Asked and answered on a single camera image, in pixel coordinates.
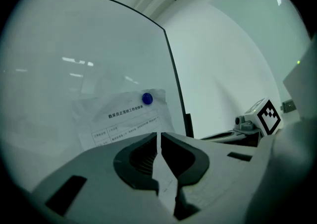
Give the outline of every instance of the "paper sheet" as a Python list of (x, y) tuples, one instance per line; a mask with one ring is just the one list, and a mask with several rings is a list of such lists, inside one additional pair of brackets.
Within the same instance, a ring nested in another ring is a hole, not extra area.
[[(153, 96), (150, 105), (143, 103), (144, 93)], [(163, 89), (74, 101), (73, 117), (84, 150), (150, 132), (174, 132)]]

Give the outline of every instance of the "gray surface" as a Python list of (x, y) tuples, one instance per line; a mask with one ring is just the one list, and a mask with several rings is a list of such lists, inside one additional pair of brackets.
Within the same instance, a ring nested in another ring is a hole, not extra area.
[(283, 118), (284, 127), (289, 124), (299, 122), (301, 120), (298, 114), (298, 110), (294, 110), (289, 113), (283, 113), (281, 117)]
[(87, 181), (68, 209), (66, 218), (81, 224), (172, 223), (174, 218), (154, 191), (132, 189), (113, 168), (113, 158), (122, 148), (148, 135), (82, 153), (42, 181), (33, 195), (44, 203), (72, 175), (80, 175)]
[(275, 135), (263, 138), (247, 168), (237, 176), (228, 190), (207, 209), (185, 219), (183, 223), (243, 223), (248, 205), (269, 161), (274, 138)]
[(256, 151), (255, 147), (227, 145), (187, 138), (174, 133), (169, 134), (203, 150), (209, 157), (209, 169), (199, 183), (183, 187), (187, 202), (202, 210), (221, 197), (249, 165), (249, 162), (228, 157), (227, 155), (230, 152), (235, 152), (253, 156)]
[(269, 163), (249, 204), (246, 223), (272, 223), (279, 217), (284, 223), (307, 223), (316, 217), (309, 202), (315, 200), (316, 193), (316, 125), (317, 119), (307, 119), (277, 134)]
[(301, 118), (317, 117), (317, 35), (300, 64), (283, 81)]

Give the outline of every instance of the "white wall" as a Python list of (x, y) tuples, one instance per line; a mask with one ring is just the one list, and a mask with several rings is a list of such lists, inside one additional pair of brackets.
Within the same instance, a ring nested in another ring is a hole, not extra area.
[(158, 19), (166, 29), (194, 134), (230, 130), (257, 100), (280, 98), (263, 54), (210, 0), (178, 0)]
[[(282, 81), (310, 43), (301, 17), (291, 1), (205, 0), (204, 3), (225, 13), (250, 36), (274, 75), (281, 100), (290, 99)], [(165, 22), (169, 17), (168, 13), (163, 13), (157, 21), (166, 28)]]
[(282, 81), (310, 43), (290, 0), (178, 0), (156, 21), (167, 32), (195, 137), (231, 129), (263, 96), (279, 109), (291, 98)]

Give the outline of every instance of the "blue magnet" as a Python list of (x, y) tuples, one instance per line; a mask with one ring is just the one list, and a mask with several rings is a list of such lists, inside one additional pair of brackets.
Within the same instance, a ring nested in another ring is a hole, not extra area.
[(153, 96), (149, 93), (145, 93), (142, 96), (142, 101), (146, 104), (146, 105), (150, 105), (153, 102)]

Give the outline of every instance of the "black slot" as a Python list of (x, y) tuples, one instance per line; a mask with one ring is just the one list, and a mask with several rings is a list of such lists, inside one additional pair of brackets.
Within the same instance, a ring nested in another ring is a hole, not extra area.
[(86, 181), (87, 179), (82, 176), (73, 175), (45, 205), (63, 216)]
[(188, 128), (188, 135), (187, 137), (194, 138), (194, 130), (192, 124), (192, 116), (190, 114), (186, 114), (186, 121), (187, 121), (187, 128)]
[(235, 159), (239, 159), (245, 162), (249, 162), (252, 159), (251, 155), (244, 155), (244, 154), (239, 154), (235, 152), (231, 152), (227, 156), (235, 158)]
[(164, 136), (161, 137), (161, 148), (162, 156), (176, 178), (188, 170), (195, 162), (195, 155), (189, 149), (166, 139)]
[(157, 134), (153, 132), (117, 153), (113, 167), (117, 175), (132, 188), (154, 190), (158, 194), (159, 183), (152, 179), (157, 154)]

